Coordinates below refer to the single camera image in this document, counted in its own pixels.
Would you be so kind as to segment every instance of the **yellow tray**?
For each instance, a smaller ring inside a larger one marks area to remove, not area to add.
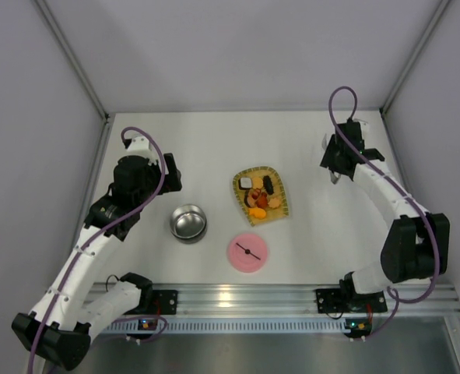
[[[243,177],[259,177],[263,178],[266,175],[269,175],[271,178],[271,182],[273,184],[274,193],[272,197],[279,197],[282,202],[281,205],[276,209],[266,208],[266,218],[259,220],[256,217],[251,217],[248,213],[248,207],[245,205],[245,191],[238,188],[238,180]],[[283,187],[282,179],[279,177],[278,173],[275,169],[269,166],[258,166],[256,168],[250,168],[247,170],[243,170],[233,178],[233,191],[235,192],[235,197],[237,197],[237,201],[240,204],[242,210],[244,211],[245,217],[247,217],[251,226],[255,226],[256,224],[264,224],[266,222],[271,222],[278,220],[280,218],[288,217],[289,215],[289,205],[286,201],[285,195],[285,188]]]

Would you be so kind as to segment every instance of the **gray floor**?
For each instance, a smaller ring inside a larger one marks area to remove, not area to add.
[[[366,343],[305,334],[170,335],[101,342],[73,373],[301,374],[460,372],[441,319],[397,319]]]

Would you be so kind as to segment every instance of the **black mount bracket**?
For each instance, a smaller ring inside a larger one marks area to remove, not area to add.
[[[368,306],[373,313],[387,312],[384,292],[361,295],[354,291],[351,274],[339,282],[338,288],[319,288],[315,290],[318,313],[367,313]]]
[[[148,306],[134,308],[125,314],[156,315],[160,312],[163,316],[176,316],[177,290],[153,290],[151,300]]]
[[[359,122],[354,122],[349,118],[346,123],[340,123],[339,128],[368,160],[385,161],[384,156],[377,149],[365,149],[361,124]],[[328,142],[320,166],[329,169],[333,173],[347,175],[352,180],[356,165],[358,164],[363,164],[363,161],[347,146],[340,135],[335,132]]]

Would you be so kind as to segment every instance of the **black clock hand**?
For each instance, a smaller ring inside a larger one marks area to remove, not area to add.
[[[242,247],[238,243],[236,243],[236,244],[245,251],[246,255],[251,255],[251,256],[255,257],[256,259],[258,259],[259,261],[261,261],[261,259],[259,257],[257,257],[254,253],[252,253],[250,249],[246,249],[246,248]]]

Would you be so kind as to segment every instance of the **white wall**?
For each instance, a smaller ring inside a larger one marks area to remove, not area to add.
[[[116,112],[379,108],[438,0],[48,3]]]
[[[21,372],[10,325],[70,249],[101,123],[29,0],[0,0],[0,373]]]
[[[415,196],[451,220],[448,273],[460,296],[460,1],[451,4],[387,120]]]

